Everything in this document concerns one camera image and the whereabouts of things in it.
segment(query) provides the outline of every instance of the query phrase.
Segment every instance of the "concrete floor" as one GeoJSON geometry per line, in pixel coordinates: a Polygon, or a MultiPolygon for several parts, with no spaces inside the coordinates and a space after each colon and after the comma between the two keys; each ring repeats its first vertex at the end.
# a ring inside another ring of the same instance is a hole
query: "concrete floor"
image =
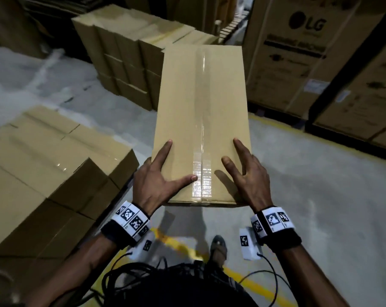
{"type": "MultiPolygon", "coordinates": [[[[0,126],[38,103],[131,145],[140,163],[151,154],[156,113],[107,92],[92,65],[60,52],[41,61],[0,48],[0,126]]],[[[252,151],[270,174],[273,201],[288,212],[312,257],[351,306],[386,306],[386,162],[266,119],[250,117],[249,123],[252,151]]],[[[131,199],[131,192],[126,196],[131,199]]],[[[268,268],[241,256],[238,231],[250,226],[251,215],[248,207],[162,207],[152,221],[200,254],[222,235],[229,248],[226,266],[246,275],[268,268]]],[[[274,254],[264,253],[282,272],[274,254]]],[[[189,260],[160,244],[149,260],[156,263],[159,255],[170,264],[189,260]]],[[[251,279],[274,290],[270,275],[251,279]]],[[[295,302],[282,283],[279,294],[295,302]]],[[[260,306],[269,301],[251,295],[260,306]]]]}

